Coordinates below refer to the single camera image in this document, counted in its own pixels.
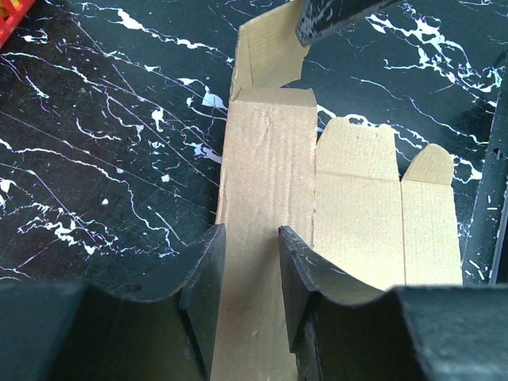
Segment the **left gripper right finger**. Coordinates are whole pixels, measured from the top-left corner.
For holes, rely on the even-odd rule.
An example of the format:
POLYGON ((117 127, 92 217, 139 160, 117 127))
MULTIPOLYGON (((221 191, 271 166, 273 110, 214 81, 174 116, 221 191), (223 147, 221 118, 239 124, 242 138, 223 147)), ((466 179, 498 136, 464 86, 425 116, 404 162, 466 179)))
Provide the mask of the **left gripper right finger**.
POLYGON ((279 228, 290 351, 300 380, 504 380, 507 289, 381 291, 279 228))

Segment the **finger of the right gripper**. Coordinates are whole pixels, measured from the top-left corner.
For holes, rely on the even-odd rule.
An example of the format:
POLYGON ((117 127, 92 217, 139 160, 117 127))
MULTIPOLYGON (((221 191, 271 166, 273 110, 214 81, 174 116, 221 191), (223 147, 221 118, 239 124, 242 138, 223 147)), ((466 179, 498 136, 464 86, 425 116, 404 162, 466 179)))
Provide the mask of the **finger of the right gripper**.
POLYGON ((397 3, 398 0, 306 0, 295 34, 300 45, 306 47, 397 3))

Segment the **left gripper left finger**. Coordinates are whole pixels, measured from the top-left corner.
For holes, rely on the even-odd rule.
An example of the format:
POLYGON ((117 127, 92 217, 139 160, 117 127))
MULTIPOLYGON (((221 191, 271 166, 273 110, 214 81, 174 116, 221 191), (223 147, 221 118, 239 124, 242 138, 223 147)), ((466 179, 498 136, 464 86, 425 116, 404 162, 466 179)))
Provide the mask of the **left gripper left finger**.
POLYGON ((225 265, 213 225, 141 279, 1 285, 4 380, 208 380, 225 265))

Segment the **brown cardboard box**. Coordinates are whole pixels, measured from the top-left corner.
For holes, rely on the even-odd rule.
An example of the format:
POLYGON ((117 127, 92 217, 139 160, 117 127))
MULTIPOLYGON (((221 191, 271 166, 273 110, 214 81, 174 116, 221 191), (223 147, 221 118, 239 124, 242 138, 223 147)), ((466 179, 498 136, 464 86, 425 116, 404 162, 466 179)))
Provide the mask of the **brown cardboard box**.
POLYGON ((319 133, 313 91, 291 87, 308 52, 294 31, 301 9, 287 2, 238 32, 216 218, 227 242, 214 380, 297 375, 282 225, 369 294, 462 283, 452 157, 428 144, 400 174, 389 125, 334 117, 319 133))

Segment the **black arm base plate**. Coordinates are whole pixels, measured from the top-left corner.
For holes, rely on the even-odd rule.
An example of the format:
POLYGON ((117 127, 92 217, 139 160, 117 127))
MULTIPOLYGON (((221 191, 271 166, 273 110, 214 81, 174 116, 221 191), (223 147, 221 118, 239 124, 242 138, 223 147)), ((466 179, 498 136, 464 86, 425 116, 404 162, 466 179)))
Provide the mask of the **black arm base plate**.
POLYGON ((495 104, 480 99, 467 113, 468 125, 483 141, 483 162, 462 255, 466 287, 496 283, 507 225, 507 51, 494 67, 502 69, 495 104))

